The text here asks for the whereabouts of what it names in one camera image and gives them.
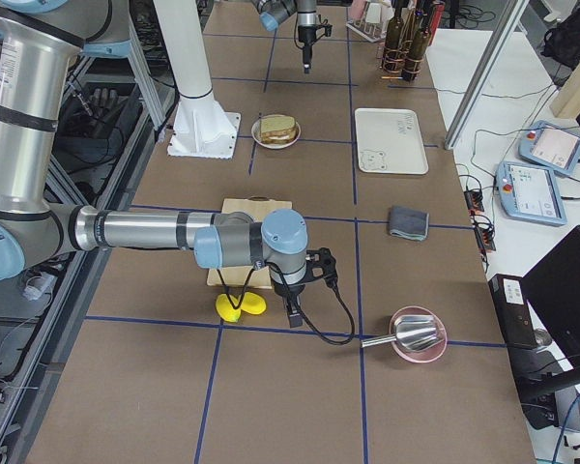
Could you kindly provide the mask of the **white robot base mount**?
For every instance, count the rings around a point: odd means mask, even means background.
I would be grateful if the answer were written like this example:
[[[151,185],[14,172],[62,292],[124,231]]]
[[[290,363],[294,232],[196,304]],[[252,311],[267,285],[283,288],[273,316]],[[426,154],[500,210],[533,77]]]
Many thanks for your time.
[[[224,111],[211,96],[181,98],[167,153],[172,157],[231,159],[241,119],[240,113]]]

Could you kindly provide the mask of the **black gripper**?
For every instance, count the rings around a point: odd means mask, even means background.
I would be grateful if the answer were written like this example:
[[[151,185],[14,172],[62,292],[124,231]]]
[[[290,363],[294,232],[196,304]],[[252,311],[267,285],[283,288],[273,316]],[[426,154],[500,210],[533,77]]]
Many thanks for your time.
[[[298,42],[301,45],[302,60],[304,65],[304,73],[311,72],[312,48],[316,42],[316,27],[315,26],[299,26],[298,27]]]
[[[299,296],[303,293],[304,286],[302,284],[283,285],[282,283],[275,282],[274,291],[282,298],[284,308],[288,313],[289,327],[300,327],[302,325],[302,316],[299,313]]]

